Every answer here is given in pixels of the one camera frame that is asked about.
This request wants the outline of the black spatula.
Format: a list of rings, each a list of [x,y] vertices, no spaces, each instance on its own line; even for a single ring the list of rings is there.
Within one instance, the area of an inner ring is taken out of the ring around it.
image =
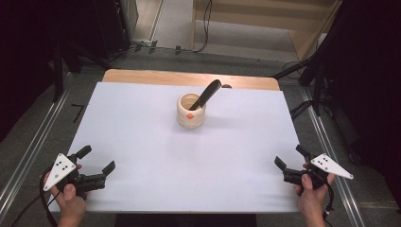
[[[202,92],[200,97],[192,104],[189,108],[190,111],[196,111],[198,108],[202,108],[206,102],[214,95],[214,93],[221,87],[219,79],[213,80]]]

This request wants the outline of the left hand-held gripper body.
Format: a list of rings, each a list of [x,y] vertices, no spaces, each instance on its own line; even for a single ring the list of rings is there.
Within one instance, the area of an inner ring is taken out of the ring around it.
[[[60,153],[50,170],[43,190],[49,191],[56,186],[60,191],[63,191],[68,184],[72,184],[76,188],[77,195],[86,200],[87,192],[104,188],[107,179],[105,170],[100,174],[90,176],[78,173],[77,160],[84,156],[85,154],[80,153],[69,156]]]

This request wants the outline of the person's right hand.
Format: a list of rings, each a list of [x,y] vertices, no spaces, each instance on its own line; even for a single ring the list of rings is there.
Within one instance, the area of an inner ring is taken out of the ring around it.
[[[294,191],[299,196],[298,208],[305,219],[323,218],[323,201],[328,192],[328,186],[323,185],[318,189],[313,188],[313,183],[308,174],[303,174],[301,185],[294,185]]]

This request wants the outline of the aluminium floor rail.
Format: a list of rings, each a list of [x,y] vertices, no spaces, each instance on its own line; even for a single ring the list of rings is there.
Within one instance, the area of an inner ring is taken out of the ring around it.
[[[327,154],[331,159],[337,162],[338,161],[337,154],[333,149],[331,141],[326,133],[326,129],[323,125],[322,118],[320,116],[317,116],[312,107],[309,107],[307,109],[307,112],[315,128],[315,132],[318,135],[323,152]],[[347,179],[343,177],[338,177],[336,179],[335,186],[340,194],[341,203],[350,220],[351,226],[366,227],[363,217],[359,211],[357,201],[354,198],[354,194],[348,184]]]
[[[0,143],[0,225],[14,203],[77,76],[68,73],[63,77],[64,91],[58,101],[53,102],[53,87],[40,95]]]

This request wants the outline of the black cabinet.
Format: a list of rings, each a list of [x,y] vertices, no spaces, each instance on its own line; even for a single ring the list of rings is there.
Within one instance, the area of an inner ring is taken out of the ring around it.
[[[105,56],[127,50],[130,38],[121,0],[94,0]]]

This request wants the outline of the black metal stand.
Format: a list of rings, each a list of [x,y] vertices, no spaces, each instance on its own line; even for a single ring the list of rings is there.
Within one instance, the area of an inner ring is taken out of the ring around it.
[[[54,45],[54,79],[55,79],[55,94],[53,101],[57,102],[63,93],[63,74],[62,74],[62,54],[61,41],[57,40]]]
[[[323,103],[323,100],[321,100],[321,90],[323,87],[324,66],[319,64],[317,55],[313,54],[311,57],[303,61],[297,61],[294,65],[290,66],[289,68],[283,69],[279,73],[272,76],[273,79],[281,79],[302,68],[304,68],[304,72],[298,78],[298,82],[302,87],[304,87],[309,85],[312,82],[312,80],[315,80],[313,96],[311,99],[302,102],[298,107],[290,111],[290,116],[292,120],[295,120],[301,113],[303,113],[309,107],[312,107],[314,109],[317,116],[321,115],[319,106],[321,103]]]

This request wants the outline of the wooden step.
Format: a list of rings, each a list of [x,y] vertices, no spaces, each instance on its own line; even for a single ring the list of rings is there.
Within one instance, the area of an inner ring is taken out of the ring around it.
[[[209,23],[209,51],[304,60],[333,22],[342,0],[192,0],[191,47]]]

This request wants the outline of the person's left hand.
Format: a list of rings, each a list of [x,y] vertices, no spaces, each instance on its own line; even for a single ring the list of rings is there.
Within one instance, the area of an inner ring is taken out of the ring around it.
[[[77,190],[73,184],[67,184],[63,190],[53,186],[50,193],[55,197],[61,210],[59,222],[61,219],[83,220],[86,213],[86,202],[77,195]]]

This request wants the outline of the cream ceramic cup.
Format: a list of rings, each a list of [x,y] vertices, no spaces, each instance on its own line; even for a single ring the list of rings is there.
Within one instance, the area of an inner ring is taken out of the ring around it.
[[[192,105],[198,100],[199,95],[194,93],[183,94],[177,100],[177,121],[187,129],[199,127],[205,119],[206,107],[198,107],[195,111],[190,111]]]

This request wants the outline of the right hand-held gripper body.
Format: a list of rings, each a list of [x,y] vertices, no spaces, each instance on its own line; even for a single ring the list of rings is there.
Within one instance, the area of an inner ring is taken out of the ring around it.
[[[307,154],[305,156],[305,163],[307,164],[307,168],[304,170],[290,169],[285,163],[282,163],[284,181],[301,185],[302,176],[307,174],[311,178],[313,188],[318,189],[327,182],[327,176],[329,173],[349,180],[354,179],[353,174],[348,172],[325,153],[318,156]]]

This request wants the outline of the white board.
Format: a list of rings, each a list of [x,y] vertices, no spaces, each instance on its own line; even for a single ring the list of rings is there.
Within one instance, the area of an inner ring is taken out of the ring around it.
[[[275,165],[304,159],[280,91],[222,88],[190,130],[177,121],[187,86],[100,82],[70,146],[82,173],[116,164],[103,189],[87,200],[91,212],[287,213],[297,209],[291,184]]]

